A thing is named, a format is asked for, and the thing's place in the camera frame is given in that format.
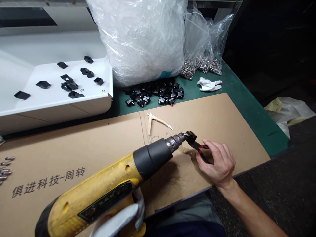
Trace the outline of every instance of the sticker on heat gun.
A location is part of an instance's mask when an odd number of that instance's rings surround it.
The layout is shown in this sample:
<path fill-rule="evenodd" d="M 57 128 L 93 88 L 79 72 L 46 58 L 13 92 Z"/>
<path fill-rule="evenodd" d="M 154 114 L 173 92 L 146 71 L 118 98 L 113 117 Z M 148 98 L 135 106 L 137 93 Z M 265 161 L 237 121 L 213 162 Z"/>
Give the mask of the sticker on heat gun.
<path fill-rule="evenodd" d="M 86 222 L 92 223 L 106 211 L 115 206 L 118 202 L 123 200 L 126 196 L 131 194 L 132 191 L 132 182 L 127 181 L 99 198 L 86 209 L 78 213 L 78 216 L 84 219 Z"/>

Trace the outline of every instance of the workbench surface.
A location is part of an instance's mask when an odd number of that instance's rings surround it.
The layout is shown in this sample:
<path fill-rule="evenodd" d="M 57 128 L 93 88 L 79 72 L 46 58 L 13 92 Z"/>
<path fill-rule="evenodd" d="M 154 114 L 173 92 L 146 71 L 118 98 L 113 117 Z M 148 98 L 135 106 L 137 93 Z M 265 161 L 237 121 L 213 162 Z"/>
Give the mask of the workbench surface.
<path fill-rule="evenodd" d="M 176 82 L 184 89 L 184 99 L 177 99 L 174 106 L 183 101 L 227 93 L 270 156 L 285 150 L 288 147 L 288 137 L 271 119 L 270 115 L 253 97 L 229 66 L 224 61 L 222 64 L 222 76 L 217 76 L 210 72 L 204 74 L 199 70 L 194 74 L 192 81 L 178 76 Z M 223 82 L 222 89 L 214 92 L 200 91 L 201 86 L 197 84 L 200 77 L 204 77 L 210 81 L 221 80 Z M 158 106 L 170 106 L 158 105 L 158 97 L 153 95 L 151 97 L 151 102 L 143 108 L 136 103 L 135 106 L 128 107 L 125 104 L 125 100 L 127 100 L 128 97 L 129 96 L 125 95 L 123 90 L 114 88 L 114 98 L 111 108 L 103 115 L 103 118 L 125 115 L 141 110 L 156 108 Z"/>

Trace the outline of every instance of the white glove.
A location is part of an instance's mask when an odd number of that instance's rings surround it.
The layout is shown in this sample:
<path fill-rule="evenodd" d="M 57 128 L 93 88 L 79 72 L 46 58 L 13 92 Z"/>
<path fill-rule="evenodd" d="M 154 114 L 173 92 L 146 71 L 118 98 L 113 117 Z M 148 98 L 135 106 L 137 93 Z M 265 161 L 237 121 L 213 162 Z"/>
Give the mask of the white glove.
<path fill-rule="evenodd" d="M 137 199 L 136 203 L 124 208 L 109 220 L 100 218 L 96 222 L 96 225 L 92 233 L 90 234 L 90 237 L 115 236 L 134 217 L 136 217 L 135 229 L 138 231 L 144 219 L 144 197 L 140 188 L 136 189 L 133 192 L 133 195 Z"/>
<path fill-rule="evenodd" d="M 200 77 L 200 80 L 197 83 L 202 86 L 202 88 L 200 88 L 201 91 L 215 91 L 222 87 L 219 85 L 222 81 L 211 82 L 210 80 L 206 80 L 204 77 Z"/>

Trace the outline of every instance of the plastic bag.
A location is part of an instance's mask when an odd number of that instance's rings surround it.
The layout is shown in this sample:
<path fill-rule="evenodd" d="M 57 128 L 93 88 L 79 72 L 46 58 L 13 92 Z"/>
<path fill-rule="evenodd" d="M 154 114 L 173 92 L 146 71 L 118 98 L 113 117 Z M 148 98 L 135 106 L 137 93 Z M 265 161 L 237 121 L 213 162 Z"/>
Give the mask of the plastic bag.
<path fill-rule="evenodd" d="M 202 57 L 209 42 L 209 30 L 202 13 L 198 11 L 196 2 L 194 8 L 188 9 L 185 17 L 185 42 L 184 42 L 184 65 L 181 76 L 192 80 L 199 67 Z"/>
<path fill-rule="evenodd" d="M 278 97 L 264 108 L 288 138 L 290 138 L 289 126 L 316 115 L 304 101 L 291 97 Z"/>
<path fill-rule="evenodd" d="M 209 32 L 211 38 L 213 38 L 213 61 L 210 64 L 209 70 L 219 76 L 222 75 L 222 55 L 224 53 L 227 34 L 230 24 L 233 20 L 233 14 L 226 16 L 223 20 L 216 22 L 213 25 L 209 25 Z"/>
<path fill-rule="evenodd" d="M 188 0 L 87 0 L 113 68 L 126 87 L 173 77 L 183 65 Z"/>
<path fill-rule="evenodd" d="M 206 20 L 208 27 L 210 28 L 213 25 L 213 20 L 212 19 L 207 19 Z M 213 46 L 212 46 L 212 42 L 215 39 L 214 35 L 209 36 L 209 40 L 204 52 L 204 55 L 202 56 L 202 58 L 200 59 L 199 63 L 198 63 L 198 69 L 204 73 L 207 73 L 209 68 L 210 68 L 210 64 L 213 61 Z"/>

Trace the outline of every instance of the hand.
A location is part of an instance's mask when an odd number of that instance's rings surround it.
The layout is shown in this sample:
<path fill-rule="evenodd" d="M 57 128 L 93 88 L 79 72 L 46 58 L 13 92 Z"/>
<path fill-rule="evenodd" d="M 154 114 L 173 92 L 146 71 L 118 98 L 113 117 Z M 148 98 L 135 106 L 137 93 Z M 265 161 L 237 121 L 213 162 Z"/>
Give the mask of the hand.
<path fill-rule="evenodd" d="M 210 181 L 219 189 L 227 189 L 233 183 L 232 173 L 235 168 L 235 160 L 226 144 L 203 140 L 212 152 L 214 164 L 204 162 L 199 153 L 196 159 L 201 171 L 206 174 Z"/>

